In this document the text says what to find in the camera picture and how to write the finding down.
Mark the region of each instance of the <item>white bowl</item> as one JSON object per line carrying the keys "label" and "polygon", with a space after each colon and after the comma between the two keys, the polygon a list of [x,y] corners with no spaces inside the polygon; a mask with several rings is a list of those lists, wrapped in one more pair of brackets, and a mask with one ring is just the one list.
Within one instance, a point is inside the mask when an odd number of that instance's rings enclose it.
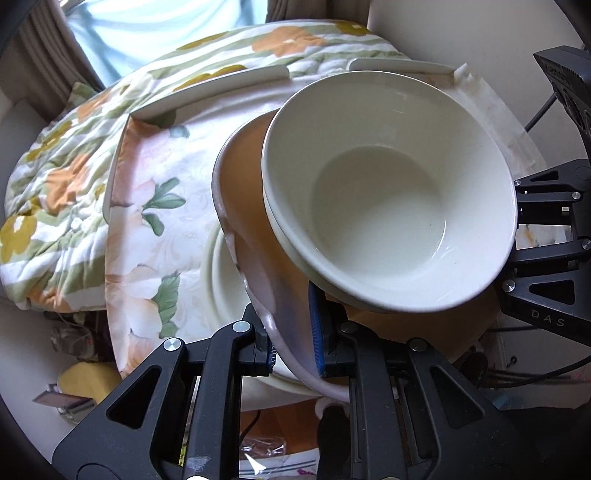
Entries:
{"label": "white bowl", "polygon": [[262,181],[290,259],[370,310],[462,304],[514,243],[515,189],[495,141],[451,97],[394,73],[296,93],[265,137]]}

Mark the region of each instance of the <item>triangular cutout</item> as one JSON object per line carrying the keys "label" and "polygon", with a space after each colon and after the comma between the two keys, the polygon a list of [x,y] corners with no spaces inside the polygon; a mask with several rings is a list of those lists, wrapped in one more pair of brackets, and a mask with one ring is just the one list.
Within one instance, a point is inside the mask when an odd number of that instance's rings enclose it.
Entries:
{"label": "triangular cutout", "polygon": [[431,376],[439,393],[447,422],[452,429],[459,429],[483,417],[482,411],[470,400],[455,382],[437,367],[432,367]]}
{"label": "triangular cutout", "polygon": [[139,429],[144,422],[159,377],[159,367],[145,371],[107,411],[107,418],[132,429]]}
{"label": "triangular cutout", "polygon": [[542,175],[530,178],[530,181],[552,181],[558,180],[558,170],[550,170]]}
{"label": "triangular cutout", "polygon": [[574,282],[572,280],[535,283],[530,286],[530,292],[567,305],[574,304]]}

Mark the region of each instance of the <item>silver screw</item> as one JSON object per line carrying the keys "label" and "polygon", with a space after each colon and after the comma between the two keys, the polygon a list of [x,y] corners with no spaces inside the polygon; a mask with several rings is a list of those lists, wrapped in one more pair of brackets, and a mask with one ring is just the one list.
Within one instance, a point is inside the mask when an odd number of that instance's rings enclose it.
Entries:
{"label": "silver screw", "polygon": [[503,291],[509,293],[513,290],[515,290],[515,282],[513,280],[505,280],[503,282]]}
{"label": "silver screw", "polygon": [[357,324],[355,322],[341,323],[340,331],[343,333],[355,333],[357,331]]}
{"label": "silver screw", "polygon": [[178,350],[181,346],[181,340],[176,337],[168,338],[164,341],[164,349],[168,350],[169,352],[174,352]]}
{"label": "silver screw", "polygon": [[232,330],[236,333],[244,333],[251,329],[251,324],[248,323],[246,320],[240,320],[240,322],[236,322],[232,325]]}
{"label": "silver screw", "polygon": [[413,338],[408,346],[414,352],[424,352],[427,349],[427,342],[422,338]]}

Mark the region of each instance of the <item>yellow object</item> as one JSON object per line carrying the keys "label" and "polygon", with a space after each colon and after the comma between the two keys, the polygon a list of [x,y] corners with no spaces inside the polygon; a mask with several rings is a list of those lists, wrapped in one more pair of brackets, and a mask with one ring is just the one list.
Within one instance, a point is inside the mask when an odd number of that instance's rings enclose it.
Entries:
{"label": "yellow object", "polygon": [[62,372],[57,386],[62,393],[94,399],[99,404],[121,383],[115,364],[79,363]]}

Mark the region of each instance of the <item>light blue curtain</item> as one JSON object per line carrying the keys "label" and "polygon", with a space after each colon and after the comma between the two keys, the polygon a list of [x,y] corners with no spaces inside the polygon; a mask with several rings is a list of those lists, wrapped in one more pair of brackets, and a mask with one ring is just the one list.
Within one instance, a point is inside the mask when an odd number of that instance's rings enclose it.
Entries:
{"label": "light blue curtain", "polygon": [[267,0],[85,0],[66,13],[105,85],[180,46],[265,22]]}

